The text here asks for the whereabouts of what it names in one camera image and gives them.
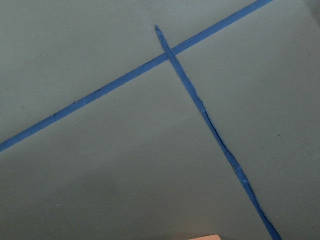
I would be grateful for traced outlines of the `pink plastic bin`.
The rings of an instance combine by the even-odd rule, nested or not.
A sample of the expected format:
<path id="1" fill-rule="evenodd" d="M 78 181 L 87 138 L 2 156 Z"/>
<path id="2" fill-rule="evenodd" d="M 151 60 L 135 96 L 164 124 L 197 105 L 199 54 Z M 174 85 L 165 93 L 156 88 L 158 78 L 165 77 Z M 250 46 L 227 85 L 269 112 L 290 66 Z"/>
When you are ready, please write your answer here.
<path id="1" fill-rule="evenodd" d="M 221 240 L 221 238 L 218 234 L 213 234 L 213 235 L 206 235 L 206 236 L 190 238 L 188 240 Z"/>

